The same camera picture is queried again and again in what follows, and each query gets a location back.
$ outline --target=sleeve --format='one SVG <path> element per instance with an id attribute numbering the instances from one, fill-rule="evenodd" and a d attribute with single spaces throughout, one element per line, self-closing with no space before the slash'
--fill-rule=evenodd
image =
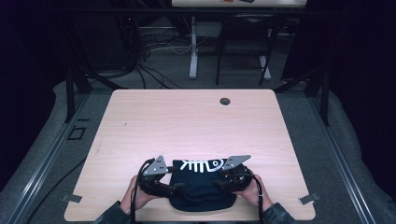
<path id="1" fill-rule="evenodd" d="M 93 224 L 125 224 L 130 216 L 125 214 L 120 208 L 120 202 L 116 202 L 109 207 Z"/>
<path id="2" fill-rule="evenodd" d="M 265 210 L 264 220 L 268 224 L 297 224 L 296 220 L 294 220 L 280 203 L 274 203 Z"/>

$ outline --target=wooden tabletop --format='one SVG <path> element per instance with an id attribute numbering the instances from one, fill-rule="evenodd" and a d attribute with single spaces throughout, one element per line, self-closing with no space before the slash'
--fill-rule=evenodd
<path id="1" fill-rule="evenodd" d="M 173 7 L 305 7 L 306 0 L 172 0 Z"/>
<path id="2" fill-rule="evenodd" d="M 274 202 L 296 219 L 315 216 L 312 204 L 298 202 L 308 191 L 273 91 L 120 90 L 111 96 L 76 184 L 74 194 L 82 199 L 69 203 L 65 219 L 95 220 L 122 199 L 142 163 L 159 155 L 168 166 L 251 155 L 244 164 L 262 177 Z M 136 215 L 141 221 L 258 219 L 257 209 L 239 196 L 231 208 L 203 213 L 181 212 L 158 199 Z"/>

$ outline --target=chair backrest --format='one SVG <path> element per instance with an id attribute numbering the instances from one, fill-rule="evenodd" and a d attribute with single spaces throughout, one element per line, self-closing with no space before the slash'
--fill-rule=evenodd
<path id="1" fill-rule="evenodd" d="M 267 14 L 236 14 L 227 18 L 222 23 L 221 34 L 240 38 L 268 35 L 268 30 L 272 30 L 271 35 L 285 23 L 285 18 L 277 15 Z"/>

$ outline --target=gray carpet floor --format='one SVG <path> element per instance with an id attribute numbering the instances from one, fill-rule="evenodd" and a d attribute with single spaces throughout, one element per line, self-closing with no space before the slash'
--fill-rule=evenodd
<path id="1" fill-rule="evenodd" d="M 292 43 L 292 38 L 289 36 L 278 38 L 274 56 L 269 65 L 272 80 L 264 82 L 262 86 L 258 85 L 260 77 L 250 71 L 242 71 L 242 74 L 251 74 L 251 76 L 221 76 L 220 84 L 215 85 L 216 55 L 214 54 L 214 48 L 216 39 L 201 40 L 203 42 L 199 47 L 198 76 L 195 80 L 189 78 L 191 52 L 179 54 L 186 51 L 188 45 L 178 43 L 180 47 L 187 48 L 169 49 L 169 46 L 166 46 L 167 49 L 154 50 L 145 62 L 140 62 L 142 65 L 160 72 L 160 74 L 155 72 L 151 75 L 142 74 L 146 88 L 164 89 L 164 83 L 174 89 L 273 90 L 283 84 L 280 76 Z M 101 74 L 108 76 L 111 72 Z M 142 77 L 136 71 L 133 71 L 127 76 L 112 78 L 111 80 L 129 89 L 142 89 L 144 87 Z M 35 170 L 51 151 L 65 125 L 84 128 L 85 133 L 80 140 L 68 140 L 67 137 L 70 137 L 71 132 L 69 130 L 66 133 L 66 138 L 61 141 L 60 150 L 55 156 L 54 163 L 49 166 L 48 175 L 45 176 L 44 182 L 39 186 L 39 191 L 34 195 L 31 203 L 26 204 L 25 212 L 21 214 L 19 220 L 26 223 L 29 216 L 39 206 L 40 201 L 62 176 L 66 175 L 87 156 L 111 95 L 111 90 L 108 87 L 94 79 L 90 79 L 90 82 L 93 86 L 90 95 L 81 95 L 76 90 L 77 101 L 83 106 L 69 124 L 64 124 L 66 118 L 65 84 L 61 83 L 54 88 L 57 99 L 48 122 L 20 168 L 0 194 L 0 223 L 7 223 L 13 212 L 16 212 L 15 208 L 19 204 L 25 189 L 29 187 L 29 181 L 35 174 Z M 320 128 L 320 120 L 316 119 L 315 113 L 318 113 L 318 111 L 310 104 L 311 100 L 315 101 L 316 99 L 304 97 L 302 94 L 304 85 L 304 83 L 301 83 L 288 92 L 276 95 L 308 190 L 316 192 L 321 197 L 315 203 L 316 217 L 303 223 L 361 223 L 359 214 L 335 166 L 329 141 Z M 333 94 L 330 97 L 329 121 L 332 133 L 376 223 L 396 223 L 394 201 L 375 184 L 369 171 L 361 162 L 359 141 L 347 115 L 337 97 Z M 64 210 L 67 203 L 62 202 L 60 198 L 73 192 L 81 168 L 82 166 L 79 166 L 54 189 L 38 207 L 31 223 L 67 223 L 64 220 Z"/>

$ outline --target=person's left hand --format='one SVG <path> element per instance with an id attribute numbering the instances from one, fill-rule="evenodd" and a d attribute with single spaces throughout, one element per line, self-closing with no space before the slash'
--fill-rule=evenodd
<path id="1" fill-rule="evenodd" d="M 125 214 L 131 213 L 131 194 L 132 194 L 132 189 L 134 188 L 134 184 L 136 183 L 136 179 L 137 179 L 136 175 L 134 177 L 132 177 L 129 187 L 126 190 L 125 195 L 122 198 L 122 201 L 120 203 L 120 208 L 122 209 L 122 211 Z M 148 195 L 139 187 L 137 187 L 136 190 L 137 190 L 137 193 L 136 193 L 136 199 L 134 202 L 136 210 L 144 207 L 149 201 L 151 201 L 153 199 L 160 198 L 158 196 Z"/>

